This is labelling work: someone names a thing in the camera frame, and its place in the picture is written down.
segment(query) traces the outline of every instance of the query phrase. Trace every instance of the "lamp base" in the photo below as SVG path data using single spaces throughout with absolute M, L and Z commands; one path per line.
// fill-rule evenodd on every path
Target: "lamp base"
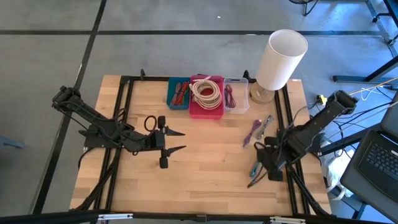
M 261 87 L 257 82 L 253 83 L 250 87 L 250 98 L 259 104 L 266 104 L 272 101 L 275 96 L 275 91 L 266 90 Z

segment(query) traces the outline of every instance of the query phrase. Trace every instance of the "metal table leg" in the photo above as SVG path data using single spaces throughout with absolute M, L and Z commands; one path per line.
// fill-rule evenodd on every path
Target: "metal table leg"
M 381 66 L 379 69 L 374 71 L 367 77 L 359 77 L 359 76 L 345 76 L 345 75 L 335 75 L 333 76 L 334 82 L 350 82 L 350 83 L 372 83 L 379 84 L 382 82 L 386 82 L 390 80 L 390 78 L 381 78 L 394 68 L 398 66 L 398 56 L 391 59 L 389 62 Z M 390 82 L 390 84 L 398 85 L 398 80 L 394 80 Z

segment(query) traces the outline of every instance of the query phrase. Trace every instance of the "pink plastic bin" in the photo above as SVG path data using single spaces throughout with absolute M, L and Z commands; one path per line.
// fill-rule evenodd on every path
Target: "pink plastic bin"
M 206 78 L 208 75 L 194 75 L 191 77 L 191 83 L 192 80 L 196 80 L 196 79 L 204 79 Z M 192 96 L 192 91 L 190 91 L 191 97 L 189 99 L 189 114 L 191 116 L 191 118 L 195 118 L 195 119 L 221 119 L 224 115 L 224 78 L 222 76 L 219 75 L 212 75 L 210 77 L 211 81 L 214 81 L 217 85 L 218 88 L 220 88 L 220 92 L 221 92 L 221 103 L 220 105 L 213 109 L 213 110 L 205 110 L 202 107 L 200 107 L 198 105 L 198 103 L 193 102 L 193 96 Z

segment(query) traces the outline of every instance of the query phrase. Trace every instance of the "red wire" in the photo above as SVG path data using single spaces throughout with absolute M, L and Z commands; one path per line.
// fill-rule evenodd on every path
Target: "red wire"
M 188 82 L 184 82 L 182 84 L 182 87 L 175 99 L 175 105 L 182 105 L 183 104 L 183 99 L 184 99 L 184 95 L 187 93 L 187 90 L 189 88 L 189 83 Z

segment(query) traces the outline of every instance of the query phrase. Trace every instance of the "coiled cable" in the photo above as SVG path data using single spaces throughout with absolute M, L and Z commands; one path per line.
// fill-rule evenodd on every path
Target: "coiled cable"
M 221 104 L 220 88 L 209 78 L 210 76 L 204 79 L 192 80 L 193 84 L 189 84 L 193 94 L 193 101 L 205 110 L 213 110 Z M 213 90 L 213 92 L 210 95 L 202 95 L 202 91 L 207 89 Z

